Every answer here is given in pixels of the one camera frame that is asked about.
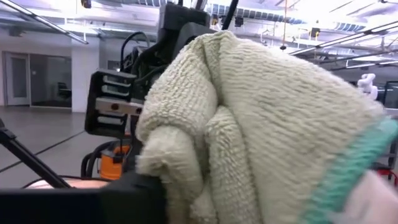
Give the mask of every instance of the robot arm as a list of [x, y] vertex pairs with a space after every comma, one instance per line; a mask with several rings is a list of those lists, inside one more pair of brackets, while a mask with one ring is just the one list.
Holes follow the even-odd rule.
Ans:
[[358, 89], [360, 89], [364, 94], [368, 95], [372, 100], [376, 100], [378, 89], [373, 85], [373, 80], [376, 75], [373, 73], [364, 74], [361, 76], [361, 79], [358, 80]]

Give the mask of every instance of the cream towel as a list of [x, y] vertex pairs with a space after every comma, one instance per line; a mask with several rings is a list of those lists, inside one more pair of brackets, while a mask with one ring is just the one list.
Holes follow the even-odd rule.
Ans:
[[170, 223], [328, 223], [396, 134], [324, 69], [230, 32], [186, 46], [147, 96], [142, 174]]

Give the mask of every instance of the green stripe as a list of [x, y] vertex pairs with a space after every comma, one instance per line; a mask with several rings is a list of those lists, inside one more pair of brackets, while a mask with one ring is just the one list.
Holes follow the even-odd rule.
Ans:
[[330, 213], [342, 211], [346, 198], [364, 171], [386, 151], [397, 133], [398, 123], [384, 118], [360, 135], [342, 156], [336, 158], [314, 191], [299, 223], [330, 223]]

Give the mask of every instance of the glass door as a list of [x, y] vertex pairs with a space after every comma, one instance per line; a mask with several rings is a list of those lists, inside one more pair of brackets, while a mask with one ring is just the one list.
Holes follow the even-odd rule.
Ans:
[[30, 84], [32, 106], [71, 108], [71, 59], [31, 54]]
[[398, 109], [398, 81], [386, 82], [382, 104], [386, 108]]
[[4, 53], [6, 77], [6, 104], [29, 105], [28, 55]]

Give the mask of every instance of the orange vacuum cleaner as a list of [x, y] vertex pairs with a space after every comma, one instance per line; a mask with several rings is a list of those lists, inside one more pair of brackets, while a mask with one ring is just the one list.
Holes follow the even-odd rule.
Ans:
[[130, 137], [110, 141], [99, 145], [93, 152], [87, 154], [81, 162], [81, 177], [93, 177], [97, 162], [99, 176], [108, 180], [117, 180], [123, 171], [124, 158], [130, 151]]

